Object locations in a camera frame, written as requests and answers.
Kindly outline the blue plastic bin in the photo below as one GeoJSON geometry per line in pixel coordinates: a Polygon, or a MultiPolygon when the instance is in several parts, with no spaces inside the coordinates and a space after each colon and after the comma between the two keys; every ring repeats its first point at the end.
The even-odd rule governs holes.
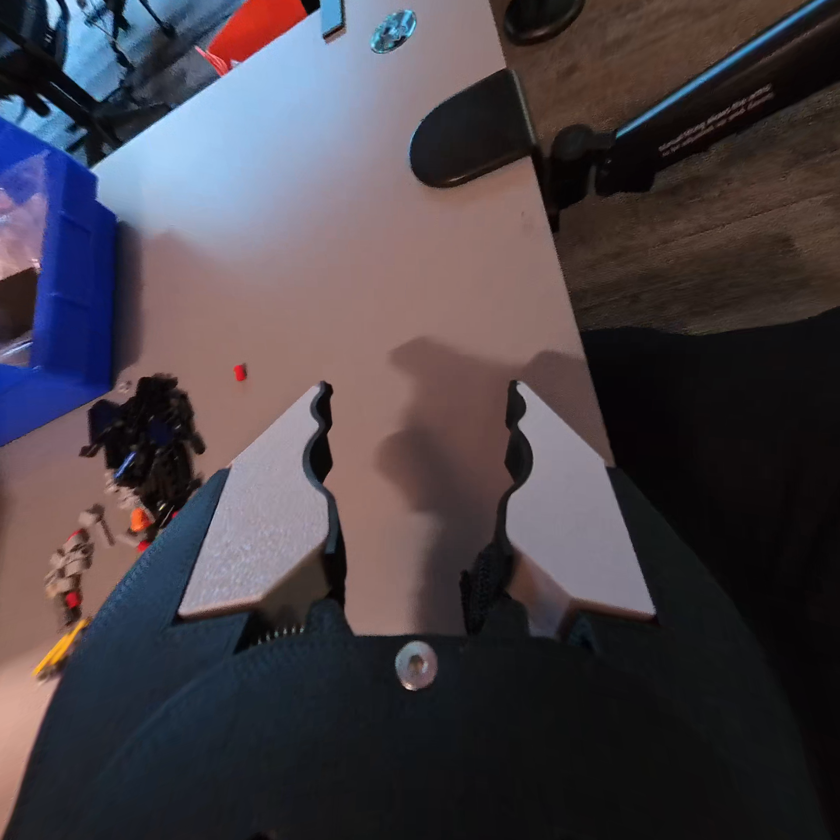
{"type": "Polygon", "coordinates": [[[41,157],[46,199],[29,364],[2,364],[7,445],[112,387],[117,219],[99,202],[88,168],[6,120],[1,125],[2,177],[41,157]]]}

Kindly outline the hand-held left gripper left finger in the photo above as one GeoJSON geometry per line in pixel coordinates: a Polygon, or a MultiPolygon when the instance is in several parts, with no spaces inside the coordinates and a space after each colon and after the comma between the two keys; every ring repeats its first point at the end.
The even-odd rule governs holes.
{"type": "Polygon", "coordinates": [[[227,468],[178,616],[254,613],[303,621],[331,598],[344,608],[344,542],[332,466],[331,384],[309,388],[227,468]]]}

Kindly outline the pile of loose lego pieces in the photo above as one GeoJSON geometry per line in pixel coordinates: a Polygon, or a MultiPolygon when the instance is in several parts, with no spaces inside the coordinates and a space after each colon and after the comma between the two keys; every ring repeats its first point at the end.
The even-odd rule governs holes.
{"type": "Polygon", "coordinates": [[[87,423],[88,441],[79,456],[103,455],[105,491],[129,513],[129,523],[125,532],[116,534],[104,506],[92,505],[51,554],[45,597],[58,613],[60,636],[34,668],[37,682],[58,676],[91,623],[85,614],[83,579],[92,566],[96,538],[109,547],[123,542],[142,554],[203,484],[194,458],[205,453],[206,445],[196,428],[192,402],[174,376],[145,376],[124,402],[95,402],[87,423]]]}

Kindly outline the black desk clamp pad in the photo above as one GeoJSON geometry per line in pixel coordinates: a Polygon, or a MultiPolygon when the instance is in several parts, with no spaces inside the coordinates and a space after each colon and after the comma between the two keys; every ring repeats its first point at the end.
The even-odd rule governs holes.
{"type": "Polygon", "coordinates": [[[408,150],[420,183],[461,186],[530,159],[537,177],[543,156],[515,71],[498,70],[439,103],[417,125],[408,150]]]}

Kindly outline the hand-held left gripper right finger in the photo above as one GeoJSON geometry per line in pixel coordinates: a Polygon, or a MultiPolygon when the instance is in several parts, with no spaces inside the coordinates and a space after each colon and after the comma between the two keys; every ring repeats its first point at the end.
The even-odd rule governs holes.
{"type": "Polygon", "coordinates": [[[502,590],[535,637],[560,638],[580,612],[648,622],[656,607],[603,458],[523,381],[507,389],[511,484],[495,537],[502,590]]]}

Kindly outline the round desk grommet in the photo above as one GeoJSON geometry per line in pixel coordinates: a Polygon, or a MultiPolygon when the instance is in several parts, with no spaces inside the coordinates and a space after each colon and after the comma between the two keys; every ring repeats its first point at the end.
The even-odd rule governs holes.
{"type": "Polygon", "coordinates": [[[393,52],[413,36],[416,26],[417,16],[412,9],[386,15],[371,35],[371,51],[380,56],[393,52]]]}

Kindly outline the black round-base stand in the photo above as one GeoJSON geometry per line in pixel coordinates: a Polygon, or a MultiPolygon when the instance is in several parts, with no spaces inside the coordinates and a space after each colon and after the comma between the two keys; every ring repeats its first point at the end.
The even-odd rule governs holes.
{"type": "Polygon", "coordinates": [[[503,32],[515,46],[535,46],[564,32],[584,7],[585,1],[510,1],[503,32]]]}

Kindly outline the clear plastic parts bags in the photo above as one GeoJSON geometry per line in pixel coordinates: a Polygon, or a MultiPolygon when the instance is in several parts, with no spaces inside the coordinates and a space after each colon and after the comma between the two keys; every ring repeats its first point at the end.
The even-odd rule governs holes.
{"type": "Polygon", "coordinates": [[[32,364],[35,308],[49,199],[48,152],[15,163],[1,178],[1,363],[32,364]]]}

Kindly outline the orange plastic bin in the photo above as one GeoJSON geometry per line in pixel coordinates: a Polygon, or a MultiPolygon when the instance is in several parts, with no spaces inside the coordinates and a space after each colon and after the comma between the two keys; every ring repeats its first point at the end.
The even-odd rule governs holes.
{"type": "Polygon", "coordinates": [[[318,11],[320,1],[245,1],[206,48],[194,49],[221,77],[318,11]]]}

